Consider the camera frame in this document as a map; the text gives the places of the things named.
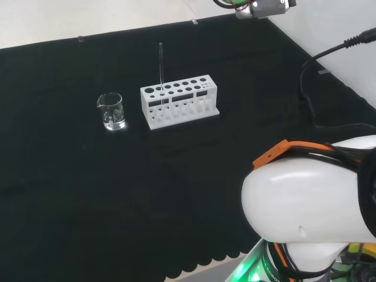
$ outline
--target white floor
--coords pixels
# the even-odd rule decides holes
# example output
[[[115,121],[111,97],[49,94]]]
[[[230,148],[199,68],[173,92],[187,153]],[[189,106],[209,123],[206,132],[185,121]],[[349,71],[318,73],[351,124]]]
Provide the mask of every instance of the white floor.
[[[0,49],[226,12],[212,0],[0,0]]]

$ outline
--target robot end effector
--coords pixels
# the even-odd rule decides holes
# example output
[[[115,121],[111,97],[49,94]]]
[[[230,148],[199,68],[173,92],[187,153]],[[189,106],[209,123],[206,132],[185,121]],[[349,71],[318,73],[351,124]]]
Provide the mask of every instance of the robot end effector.
[[[296,0],[223,0],[230,5],[214,2],[222,8],[235,9],[239,19],[265,18],[267,16],[281,15],[291,7],[296,6]]]

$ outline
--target scalloped edge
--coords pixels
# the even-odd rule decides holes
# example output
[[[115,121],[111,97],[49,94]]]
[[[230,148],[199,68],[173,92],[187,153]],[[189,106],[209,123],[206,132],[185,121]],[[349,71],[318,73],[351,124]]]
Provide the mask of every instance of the scalloped edge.
[[[235,257],[235,258],[231,258],[229,256],[226,256],[224,258],[224,260],[215,260],[215,259],[212,259],[211,262],[206,265],[206,266],[202,266],[201,264],[198,264],[195,268],[195,270],[193,270],[192,272],[185,272],[184,270],[182,270],[182,273],[180,273],[180,275],[176,278],[168,278],[166,277],[164,282],[174,282],[174,281],[178,281],[180,279],[183,279],[183,278],[186,278],[188,276],[191,276],[191,275],[194,275],[194,274],[197,274],[197,273],[200,273],[202,271],[205,271],[205,270],[208,270],[210,268],[213,268],[213,267],[216,267],[216,266],[220,266],[221,264],[224,264],[224,263],[228,263],[229,261],[233,261],[235,259],[238,259],[240,257],[245,257],[247,254],[243,254],[242,252],[240,252],[240,254]]]

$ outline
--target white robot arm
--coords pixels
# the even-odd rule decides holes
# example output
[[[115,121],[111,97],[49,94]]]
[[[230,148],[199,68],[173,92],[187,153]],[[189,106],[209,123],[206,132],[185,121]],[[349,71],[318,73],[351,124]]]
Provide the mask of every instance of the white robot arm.
[[[376,136],[335,145],[370,149]],[[300,271],[327,269],[348,243],[376,243],[361,213],[357,174],[334,164],[305,158],[268,163],[246,177],[241,199],[253,229],[267,241],[287,243]],[[270,281],[262,262],[258,275]]]

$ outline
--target stirring rod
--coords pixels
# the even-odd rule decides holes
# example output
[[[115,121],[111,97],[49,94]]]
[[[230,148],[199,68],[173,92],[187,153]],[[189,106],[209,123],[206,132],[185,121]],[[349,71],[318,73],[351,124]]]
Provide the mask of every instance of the stirring rod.
[[[160,76],[160,93],[163,94],[163,48],[162,43],[159,43],[159,76]]]

